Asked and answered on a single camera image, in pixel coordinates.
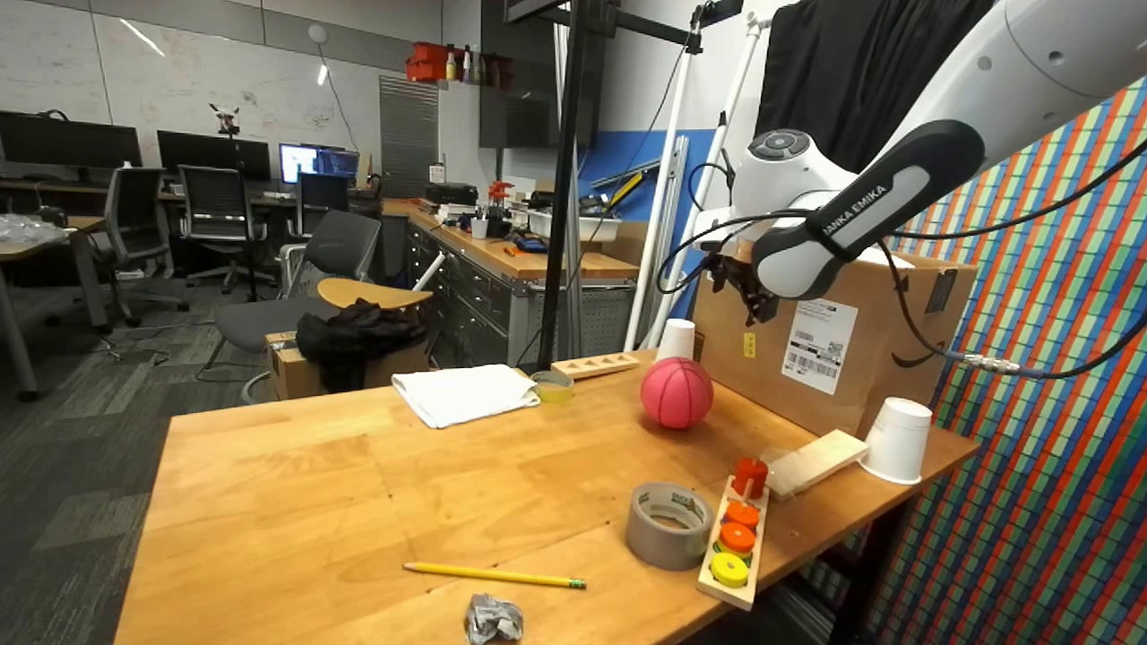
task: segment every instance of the metal pole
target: metal pole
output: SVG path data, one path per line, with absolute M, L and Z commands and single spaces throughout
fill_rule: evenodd
M 560 138 L 560 167 L 556 167 L 556 186 L 554 186 L 554 221 L 549 221 L 549 252 L 544 252 L 549 265 L 544 265 L 538 370 L 554 366 L 556 323 L 560 323 L 560 300 L 564 300 L 564 252 L 568 252 L 568 217 L 569 217 L 576 93 L 580 93 L 580 67 L 583 67 L 587 12 L 592 12 L 592 0 L 569 0 L 564 138 Z
M 681 105 L 684 105 L 684 85 L 689 85 L 689 63 L 691 63 L 691 52 L 684 52 L 684 61 L 678 63 L 678 80 L 674 80 L 678 83 L 674 85 L 674 106 L 669 106 L 666 143 L 659 148 L 659 172 L 657 172 L 657 190 L 653 190 L 653 206 L 650 206 L 650 227 L 646 227 L 646 247 L 642 247 L 642 269 L 637 269 L 637 291 L 635 291 L 635 306 L 631 306 L 631 323 L 623 328 L 623 350 L 635 350 L 637 323 L 642 323 L 642 300 L 646 300 L 646 286 L 650 286 L 653 241 L 657 241 L 659 217 L 669 217 L 662 212 L 662 200 L 666 200 L 666 186 L 669 186 L 669 160 L 674 160 L 678 123 L 681 123 Z
M 701 175 L 701 184 L 697 184 L 697 205 L 689 205 L 689 217 L 684 217 L 681 241 L 689 241 L 689 235 L 697 233 L 701 205 L 703 205 L 705 193 L 711 193 L 712 166 L 717 166 L 717 159 L 720 159 L 720 148 L 726 148 L 733 116 L 736 116 L 736 106 L 739 106 L 739 98 L 742 98 L 742 91 L 747 91 L 751 63 L 754 63 L 754 58 L 757 58 L 757 46 L 759 46 L 759 34 L 766 32 L 766 26 L 771 26 L 771 21 L 757 21 L 757 18 L 751 13 L 751 32 L 754 32 L 754 39 L 751 39 L 751 46 L 747 46 L 747 52 L 742 52 L 742 61 L 739 61 L 736 83 L 733 83 L 733 91 L 727 91 L 727 98 L 726 98 L 726 112 L 720 112 L 720 119 L 717 119 L 717 128 L 712 128 L 712 138 L 711 138 L 711 154 L 705 154 L 703 175 Z M 674 253 L 669 284 L 681 279 L 681 265 L 684 265 L 684 252 Z M 650 323 L 650 333 L 646 333 L 642 349 L 657 349 L 657 345 L 659 345 L 659 333 L 662 333 L 662 325 L 666 325 L 669 308 L 678 306 L 678 296 L 681 296 L 681 291 L 659 292 L 657 314 L 653 314 L 653 323 Z

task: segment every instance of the black stand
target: black stand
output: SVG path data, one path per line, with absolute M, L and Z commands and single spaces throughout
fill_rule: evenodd
M 691 52 L 701 50 L 701 32 L 669 30 L 659 21 L 646 21 L 616 12 L 616 0 L 569 0 L 569 12 L 549 12 L 556 21 L 569 21 L 568 32 L 568 91 L 564 91 L 564 135 L 560 135 L 560 167 L 554 184 L 554 227 L 549 227 L 549 265 L 544 265 L 544 300 L 542 300 L 542 335 L 538 335 L 538 370 L 554 366 L 556 355 L 556 325 L 564 300 L 564 252 L 568 252 L 568 221 L 576 228 L 576 212 L 569 216 L 569 178 L 575 178 L 575 148 L 576 148 L 576 93 L 583 71 L 587 32 L 614 34 L 622 26 L 631 32 L 646 32 L 657 39 L 684 44 Z

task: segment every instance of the computer monitor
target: computer monitor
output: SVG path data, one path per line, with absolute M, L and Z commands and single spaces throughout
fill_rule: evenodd
M 356 175 L 359 154 L 342 148 L 317 143 L 282 143 L 280 148 L 282 184 L 297 184 L 297 175 Z
M 178 175 L 178 166 L 215 166 L 238 167 L 249 184 L 274 178 L 274 154 L 263 138 L 221 138 L 158 128 L 158 159 L 170 175 Z

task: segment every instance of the white paper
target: white paper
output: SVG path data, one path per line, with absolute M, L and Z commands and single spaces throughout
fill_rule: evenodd
M 815 392 L 837 394 L 846 370 L 858 308 L 839 300 L 801 300 L 781 359 L 781 374 Z
M 396 374 L 392 383 L 428 425 L 457 425 L 542 401 L 536 378 L 508 366 Z

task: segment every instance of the desk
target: desk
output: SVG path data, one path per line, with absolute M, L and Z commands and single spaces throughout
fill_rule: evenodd
M 646 480 L 717 505 L 739 454 L 785 451 L 807 431 L 717 388 L 691 433 L 637 419 L 642 370 L 542 405 L 428 431 L 387 392 L 175 414 L 158 466 L 119 641 L 465 641 L 476 592 L 526 616 L 526 641 L 678 641 L 726 607 L 697 568 L 637 564 L 629 497 Z M 775 500 L 759 584 L 901 509 L 975 451 L 931 433 L 924 480 L 895 487 L 846 470 Z M 587 592 L 402 572 L 440 559 L 576 572 Z
M 109 328 L 109 313 L 101 306 L 98 265 L 95 265 L 95 252 L 86 242 L 91 233 L 104 228 L 104 217 L 71 216 L 70 227 L 71 227 L 70 242 L 71 242 L 71 257 L 74 257 L 86 314 L 91 314 L 91 323 L 98 328 Z M 28 253 L 39 253 L 45 247 L 49 247 L 49 242 L 0 242 L 0 325 L 3 325 L 3 339 L 10 349 L 10 362 L 14 362 L 14 374 L 19 374 L 22 394 L 39 394 L 39 383 L 35 383 L 35 370 L 33 370 L 33 359 L 28 359 L 28 345 L 24 345 L 22 323 L 19 323 L 14 308 L 10 308 L 3 265 L 6 263 L 22 263 Z
M 471 235 L 440 227 L 416 200 L 383 200 L 408 221 L 408 269 L 425 277 L 438 257 L 432 318 L 440 366 L 536 362 L 544 308 L 544 253 L 524 253 L 513 241 Z M 580 313 L 568 308 L 560 355 L 622 350 L 637 265 L 601 252 L 580 253 Z

